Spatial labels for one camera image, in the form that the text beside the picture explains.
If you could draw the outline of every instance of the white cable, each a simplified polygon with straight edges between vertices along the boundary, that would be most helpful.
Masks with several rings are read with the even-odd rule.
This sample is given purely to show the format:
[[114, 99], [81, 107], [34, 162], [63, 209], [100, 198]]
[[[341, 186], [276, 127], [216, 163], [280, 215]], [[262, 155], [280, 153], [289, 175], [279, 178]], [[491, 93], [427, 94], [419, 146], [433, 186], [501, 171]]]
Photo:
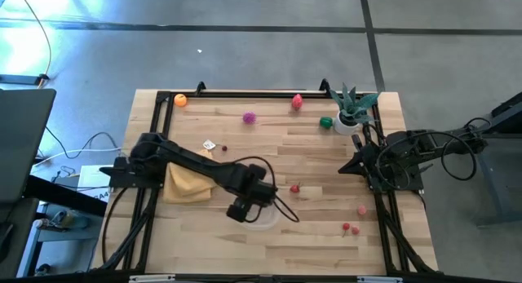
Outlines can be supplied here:
[[[117, 150], [121, 150], [122, 148], [105, 148], [105, 149], [74, 149], [74, 150], [70, 150], [70, 151], [67, 151], [67, 153], [76, 153], [76, 152], [114, 152], [114, 151], [117, 151]], [[54, 159], [55, 157], [59, 157], [61, 155], [64, 155], [65, 153], [58, 153], [52, 157], [48, 157], [47, 159], [43, 160], [43, 161], [40, 161], [38, 164], [34, 164], [33, 165], [33, 168], [46, 162], [46, 161], [49, 161], [49, 160], [52, 160]]]
[[[44, 74], [47, 75], [47, 73], [49, 72], [49, 68], [51, 66], [51, 60], [52, 60], [51, 43], [49, 42], [49, 37], [47, 36], [46, 30], [43, 28], [42, 22], [40, 22], [40, 20], [38, 19], [38, 16], [36, 16], [36, 13], [34, 12], [33, 8], [31, 7], [31, 5], [29, 5], [29, 2], [27, 2], [27, 0], [24, 0], [24, 2], [27, 5], [27, 7], [29, 8], [29, 10], [31, 10], [31, 13], [33, 13], [34, 19], [36, 19], [38, 24], [40, 24], [40, 28], [43, 31], [43, 35], [46, 37], [47, 47], [49, 48], [49, 61], [47, 62], [47, 68], [46, 68], [46, 72]], [[42, 87], [43, 87], [43, 79], [40, 80], [40, 84], [38, 84], [38, 89], [41, 89]]]

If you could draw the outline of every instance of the clear plastic bowl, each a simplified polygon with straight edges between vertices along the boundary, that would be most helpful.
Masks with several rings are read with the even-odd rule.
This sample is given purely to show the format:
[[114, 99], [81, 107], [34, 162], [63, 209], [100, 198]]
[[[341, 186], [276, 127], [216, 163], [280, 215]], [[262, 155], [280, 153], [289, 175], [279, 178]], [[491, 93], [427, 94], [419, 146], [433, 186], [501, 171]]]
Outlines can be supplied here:
[[[255, 216], [258, 214], [258, 211], [259, 206], [252, 205], [250, 211], [246, 215], [246, 219], [253, 220]], [[261, 210], [261, 214], [259, 215], [257, 221], [253, 223], [243, 222], [241, 223], [241, 225], [249, 230], [265, 231], [274, 227], [277, 224], [277, 222], [279, 222], [280, 216], [281, 213], [279, 212], [279, 210], [273, 204], [271, 204], [270, 206], [267, 206]]]

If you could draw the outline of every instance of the yellow cloth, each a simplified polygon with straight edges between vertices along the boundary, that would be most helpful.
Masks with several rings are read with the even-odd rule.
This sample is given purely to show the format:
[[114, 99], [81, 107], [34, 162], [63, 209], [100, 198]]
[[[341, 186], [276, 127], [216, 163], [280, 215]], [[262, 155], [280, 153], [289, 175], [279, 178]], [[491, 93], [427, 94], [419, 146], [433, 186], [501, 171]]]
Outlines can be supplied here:
[[[206, 149], [198, 154], [212, 159], [212, 153]], [[169, 163], [165, 174], [163, 201], [166, 203], [208, 201], [211, 197], [210, 190], [216, 185], [212, 178]]]

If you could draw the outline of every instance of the white sticker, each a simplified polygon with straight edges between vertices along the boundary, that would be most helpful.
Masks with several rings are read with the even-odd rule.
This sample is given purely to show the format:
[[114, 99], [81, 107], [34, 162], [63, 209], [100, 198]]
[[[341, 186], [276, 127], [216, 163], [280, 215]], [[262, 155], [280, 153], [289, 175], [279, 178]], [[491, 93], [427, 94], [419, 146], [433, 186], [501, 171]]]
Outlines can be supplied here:
[[113, 165], [82, 166], [80, 179], [78, 180], [78, 192], [108, 202], [110, 176], [100, 172], [101, 167], [112, 167]]
[[212, 149], [212, 148], [215, 148], [215, 144], [212, 141], [207, 139], [203, 143], [203, 147], [206, 148], [206, 149]]

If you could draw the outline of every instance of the concrete floor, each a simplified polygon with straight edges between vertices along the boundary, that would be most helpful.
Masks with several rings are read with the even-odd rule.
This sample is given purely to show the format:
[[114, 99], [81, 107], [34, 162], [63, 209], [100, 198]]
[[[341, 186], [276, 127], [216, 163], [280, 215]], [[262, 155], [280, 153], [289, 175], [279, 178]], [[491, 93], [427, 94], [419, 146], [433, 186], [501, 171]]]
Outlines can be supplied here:
[[[42, 19], [125, 24], [364, 27], [360, 0], [29, 0]], [[519, 0], [369, 0], [374, 27], [521, 29]], [[32, 19], [21, 0], [6, 0], [0, 22]], [[58, 91], [49, 127], [68, 149], [104, 130], [121, 144], [138, 88], [318, 88], [323, 77], [377, 89], [363, 33], [233, 33], [48, 29], [53, 61], [46, 87]], [[407, 127], [447, 130], [488, 113], [522, 91], [522, 36], [376, 36], [386, 91], [398, 91]], [[39, 28], [0, 29], [0, 73], [41, 73]], [[1, 86], [0, 88], [18, 88]], [[99, 138], [93, 148], [108, 148]], [[44, 135], [46, 155], [60, 147]], [[112, 162], [115, 153], [56, 159], [61, 165]], [[453, 163], [465, 170], [466, 158]], [[423, 176], [427, 215], [440, 270], [519, 281], [522, 223], [478, 229], [491, 213], [484, 179], [451, 179], [436, 166]]]

